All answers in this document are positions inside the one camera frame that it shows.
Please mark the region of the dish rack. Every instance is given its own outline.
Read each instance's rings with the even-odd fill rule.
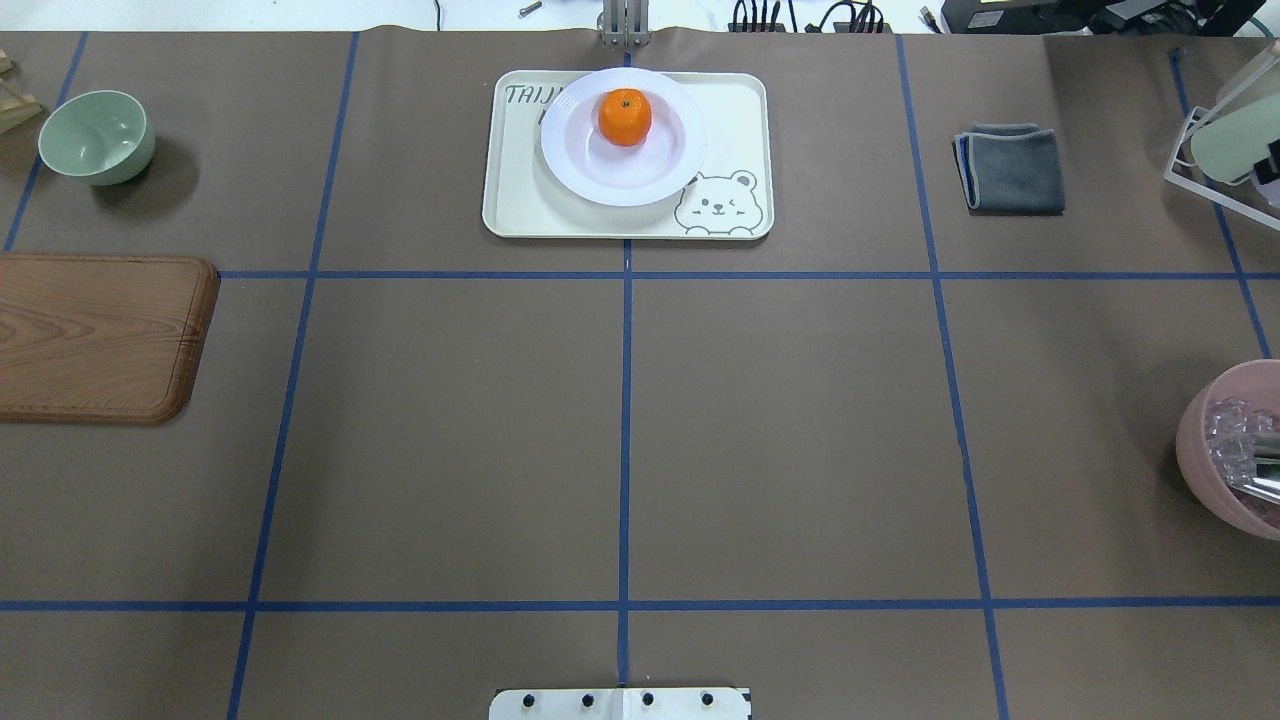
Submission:
[[[1222,208],[1239,213],[1245,218],[1262,223],[1275,231],[1280,231],[1280,217],[1265,213],[1252,205],[1247,205],[1234,197],[1224,195],[1216,188],[1216,183],[1204,177],[1203,173],[1198,173],[1202,179],[1193,179],[1192,177],[1179,172],[1179,169],[1184,172],[1197,169],[1196,160],[1192,158],[1189,147],[1192,136],[1199,132],[1204,126],[1222,117],[1222,110],[1228,105],[1230,105],[1236,97],[1248,90],[1249,86],[1257,82],[1277,64],[1280,64],[1280,41],[1271,44],[1271,46],[1266,50],[1258,53],[1244,65],[1244,68],[1240,69],[1240,72],[1235,73],[1235,76],[1222,86],[1222,90],[1219,92],[1216,105],[1207,110],[1201,106],[1193,108],[1187,115],[1187,119],[1183,122],[1183,129],[1179,133],[1176,142],[1174,142],[1174,149],[1169,154],[1169,163],[1165,165],[1166,181],[1176,184],[1178,187],[1189,190],[1201,197],[1207,197]],[[1249,176],[1244,176],[1235,182],[1222,184],[1236,187],[1248,179]]]

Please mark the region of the wooden object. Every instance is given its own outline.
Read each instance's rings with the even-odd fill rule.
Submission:
[[[22,124],[40,114],[44,108],[36,102],[35,95],[24,95],[18,88],[0,79],[0,90],[12,97],[0,100],[0,132]]]
[[[0,255],[0,420],[173,418],[216,295],[197,258]]]

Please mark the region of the green bowl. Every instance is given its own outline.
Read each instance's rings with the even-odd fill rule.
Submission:
[[[156,149],[142,104],[115,90],[72,97],[40,131],[40,159],[87,184],[115,184],[142,172]]]

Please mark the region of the tray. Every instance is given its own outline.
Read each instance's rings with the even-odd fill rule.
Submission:
[[[0,255],[0,420],[173,418],[216,295],[197,258]]]
[[[539,122],[581,70],[512,70],[494,87],[485,165],[484,224],[502,237],[746,241],[773,227],[773,169],[764,85],[744,73],[663,73],[692,95],[707,120],[707,161],[696,182],[639,208],[609,208],[566,188],[541,158]],[[749,208],[748,229],[694,215],[717,202]]]

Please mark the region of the white floor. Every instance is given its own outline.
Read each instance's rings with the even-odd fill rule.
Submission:
[[[595,27],[600,0],[544,0],[525,18],[520,8],[532,0],[440,0],[444,29],[554,29]],[[772,8],[768,0],[760,0]],[[817,22],[829,0],[795,0],[803,27]],[[97,31],[273,31],[365,29],[398,24],[435,28],[433,0],[5,0],[3,29]],[[881,0],[877,5],[895,32],[928,32],[919,19],[928,5],[941,22],[941,0]],[[724,29],[733,14],[732,0],[652,0],[650,27],[672,26]],[[845,10],[833,14],[844,18]],[[1257,18],[1280,28],[1280,3],[1270,1]],[[783,3],[780,20],[788,20]],[[1253,26],[1240,35],[1257,36]]]

